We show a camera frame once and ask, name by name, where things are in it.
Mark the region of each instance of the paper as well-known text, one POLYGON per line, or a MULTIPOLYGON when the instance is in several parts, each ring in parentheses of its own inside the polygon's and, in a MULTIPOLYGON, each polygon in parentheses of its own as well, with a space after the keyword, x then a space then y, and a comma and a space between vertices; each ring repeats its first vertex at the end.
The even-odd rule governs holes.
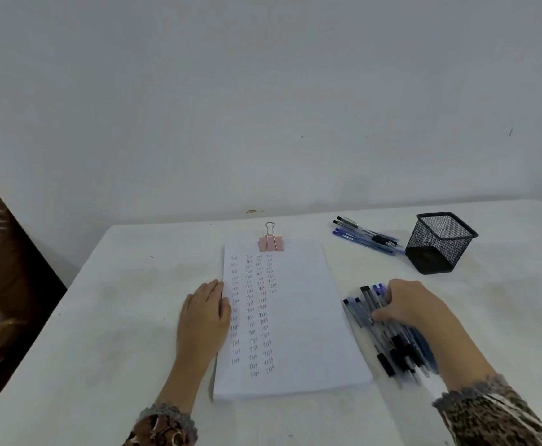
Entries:
POLYGON ((237 399, 370 382, 319 243, 284 238, 284 251, 228 244, 224 295, 231 327, 213 397, 237 399))

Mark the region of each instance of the pen holder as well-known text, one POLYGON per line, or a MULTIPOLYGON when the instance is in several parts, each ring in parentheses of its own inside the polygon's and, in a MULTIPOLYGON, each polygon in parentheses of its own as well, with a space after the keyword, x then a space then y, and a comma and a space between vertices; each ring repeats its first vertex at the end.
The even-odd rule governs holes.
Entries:
POLYGON ((424 275, 450 272, 477 233, 453 213, 418 214, 405 254, 424 275))

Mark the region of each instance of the pink binder clip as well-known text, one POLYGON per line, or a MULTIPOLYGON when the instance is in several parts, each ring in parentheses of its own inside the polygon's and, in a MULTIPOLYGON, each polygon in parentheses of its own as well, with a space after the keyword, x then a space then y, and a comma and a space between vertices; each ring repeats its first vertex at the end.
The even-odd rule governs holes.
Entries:
POLYGON ((275 222, 267 222, 267 234, 258 240, 258 250, 260 252, 275 252, 283 250, 283 237, 275 236, 275 222))

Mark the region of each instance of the patterned sleeve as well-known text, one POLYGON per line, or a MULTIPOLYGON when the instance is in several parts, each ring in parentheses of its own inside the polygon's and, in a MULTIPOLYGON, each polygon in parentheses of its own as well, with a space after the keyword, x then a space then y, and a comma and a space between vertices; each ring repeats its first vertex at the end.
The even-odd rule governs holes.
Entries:
POLYGON ((432 405, 458 446, 542 445, 542 422, 501 375, 443 394, 432 405))
POLYGON ((192 446, 197 439, 190 415, 167 404, 153 404, 143 410, 123 446, 192 446))

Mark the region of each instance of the white table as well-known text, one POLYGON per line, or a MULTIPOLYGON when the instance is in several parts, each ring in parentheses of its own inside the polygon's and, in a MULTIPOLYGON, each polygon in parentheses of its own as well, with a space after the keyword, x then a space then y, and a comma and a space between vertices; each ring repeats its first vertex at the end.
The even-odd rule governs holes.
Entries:
MULTIPOLYGON (((391 278, 422 280, 542 418, 542 203, 479 202, 112 227, 0 395, 0 446, 124 442, 170 370, 185 295, 222 277, 224 243, 256 240, 268 220, 278 234, 324 244, 342 296, 391 278), (422 276, 404 257, 331 234, 341 214, 407 240, 416 214, 435 211, 454 212, 480 234, 449 274, 422 276)), ((200 444, 452 444, 430 406, 434 391, 398 390, 368 338, 357 330, 356 339, 376 380, 355 388, 212 403, 211 365, 193 413, 200 444)))

